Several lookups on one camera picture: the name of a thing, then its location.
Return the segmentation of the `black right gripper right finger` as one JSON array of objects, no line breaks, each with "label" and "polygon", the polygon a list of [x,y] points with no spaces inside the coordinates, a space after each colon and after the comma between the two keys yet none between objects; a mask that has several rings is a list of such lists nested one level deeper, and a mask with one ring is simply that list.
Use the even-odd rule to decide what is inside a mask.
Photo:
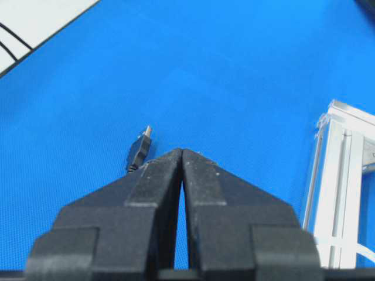
[{"label": "black right gripper right finger", "polygon": [[191,150],[182,167],[190,260],[203,280],[323,280],[288,203]]}]

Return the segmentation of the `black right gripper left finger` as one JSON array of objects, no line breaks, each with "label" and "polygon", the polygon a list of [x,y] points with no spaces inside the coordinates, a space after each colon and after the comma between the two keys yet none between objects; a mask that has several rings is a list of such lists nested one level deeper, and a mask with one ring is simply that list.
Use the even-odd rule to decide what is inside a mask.
[{"label": "black right gripper left finger", "polygon": [[182,150],[63,207],[39,237],[26,265],[27,280],[150,280],[171,268]]}]

